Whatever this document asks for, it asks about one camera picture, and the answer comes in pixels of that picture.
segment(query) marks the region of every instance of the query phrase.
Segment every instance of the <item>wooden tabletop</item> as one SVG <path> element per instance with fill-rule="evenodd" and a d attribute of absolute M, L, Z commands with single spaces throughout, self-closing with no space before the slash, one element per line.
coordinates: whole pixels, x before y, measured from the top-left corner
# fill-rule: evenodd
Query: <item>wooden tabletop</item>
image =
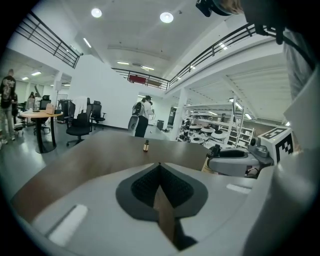
<path fill-rule="evenodd" d="M 39 112 L 25 111 L 21 113 L 21 116 L 24 118 L 51 118 L 62 116 L 64 113 L 60 114 L 47 114 L 45 110 L 39 110 Z"/>
<path fill-rule="evenodd" d="M 149 139 L 100 131 L 72 147 L 29 180 L 12 198 L 17 213 L 31 222 L 41 210 L 88 180 L 150 163 L 201 170 L 209 149 L 196 143 Z"/>

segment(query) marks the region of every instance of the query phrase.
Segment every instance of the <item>railing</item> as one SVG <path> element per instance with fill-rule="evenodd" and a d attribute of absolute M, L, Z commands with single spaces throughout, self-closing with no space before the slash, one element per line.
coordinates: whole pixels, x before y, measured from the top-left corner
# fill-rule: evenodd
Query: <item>railing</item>
<path fill-rule="evenodd" d="M 23 19 L 15 31 L 72 68 L 76 67 L 81 54 L 76 53 L 62 41 L 32 11 Z"/>
<path fill-rule="evenodd" d="M 163 79 L 161 77 L 157 77 L 154 75 L 148 75 L 141 72 L 121 69 L 121 68 L 112 68 L 125 79 L 127 79 L 131 83 L 138 83 L 145 86 L 151 86 L 155 88 L 159 88 L 161 90 L 167 90 L 169 88 L 169 81 Z"/>
<path fill-rule="evenodd" d="M 199 64 L 207 60 L 208 58 L 212 58 L 216 53 L 224 51 L 224 47 L 229 47 L 235 43 L 238 43 L 245 38 L 252 37 L 256 33 L 255 27 L 253 24 L 246 24 L 242 27 L 239 27 L 235 31 L 226 35 L 219 41 L 215 42 L 213 45 L 205 49 L 202 53 L 200 53 L 196 58 L 194 58 L 188 65 L 186 65 L 183 69 L 179 71 L 169 82 L 169 87 L 172 86 L 175 82 L 180 80 L 184 75 L 191 72 L 195 69 Z"/>

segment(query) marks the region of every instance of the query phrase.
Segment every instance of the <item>gray floor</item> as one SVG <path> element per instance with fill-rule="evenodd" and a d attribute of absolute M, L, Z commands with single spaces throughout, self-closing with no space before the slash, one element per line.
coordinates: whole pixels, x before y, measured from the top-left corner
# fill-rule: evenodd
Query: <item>gray floor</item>
<path fill-rule="evenodd" d="M 55 140 L 57 147 L 55 150 L 39 154 L 36 152 L 37 138 L 33 134 L 34 126 L 25 128 L 24 134 L 19 132 L 19 136 L 16 137 L 15 141 L 9 141 L 7 145 L 2 145 L 0 150 L 0 184 L 4 189 L 4 193 L 8 199 L 11 199 L 14 194 L 34 175 L 41 171 L 46 165 L 55 161 L 64 154 L 69 147 L 66 146 L 67 141 L 77 139 L 75 136 L 66 134 L 67 125 L 61 123 L 55 123 Z M 113 128 L 97 127 L 96 130 L 91 132 L 89 135 L 83 136 L 83 139 L 87 139 L 97 132 L 112 131 Z M 122 131 L 124 134 L 131 135 L 132 132 L 125 130 Z M 46 131 L 46 135 L 42 134 L 43 141 L 51 141 L 51 133 Z M 158 130 L 155 126 L 149 125 L 146 133 L 146 139 L 158 139 L 168 140 L 169 138 Z"/>

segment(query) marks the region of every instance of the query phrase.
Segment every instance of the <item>brown table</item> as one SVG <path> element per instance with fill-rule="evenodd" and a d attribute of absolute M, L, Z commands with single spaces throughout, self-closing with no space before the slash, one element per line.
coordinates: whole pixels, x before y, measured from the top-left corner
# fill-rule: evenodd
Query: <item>brown table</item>
<path fill-rule="evenodd" d="M 17 213 L 31 222 L 41 210 L 88 180 L 150 163 L 173 163 L 201 170 L 206 154 L 195 143 L 149 139 L 101 131 L 71 148 L 29 180 L 12 198 Z"/>
<path fill-rule="evenodd" d="M 47 114 L 45 110 L 39 110 L 39 112 L 25 111 L 21 113 L 21 116 L 24 118 L 34 118 L 35 119 L 35 131 L 36 131 L 36 140 L 38 142 L 38 148 L 36 152 L 43 154 L 48 153 L 56 148 L 56 139 L 55 139 L 55 129 L 54 129 L 54 117 L 62 116 L 63 112 L 59 114 Z M 41 137 L 41 118 L 51 118 L 51 137 L 52 143 L 42 141 Z"/>

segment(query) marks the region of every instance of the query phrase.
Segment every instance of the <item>black t-shirt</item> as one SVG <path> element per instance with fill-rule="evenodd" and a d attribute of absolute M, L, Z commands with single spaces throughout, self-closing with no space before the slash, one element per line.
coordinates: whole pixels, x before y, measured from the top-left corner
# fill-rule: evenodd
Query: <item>black t-shirt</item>
<path fill-rule="evenodd" d="M 6 109 L 9 108 L 11 105 L 11 100 L 15 96 L 16 90 L 16 80 L 11 76 L 8 75 L 3 78 L 1 85 L 0 85 L 0 94 L 1 94 L 1 107 Z"/>

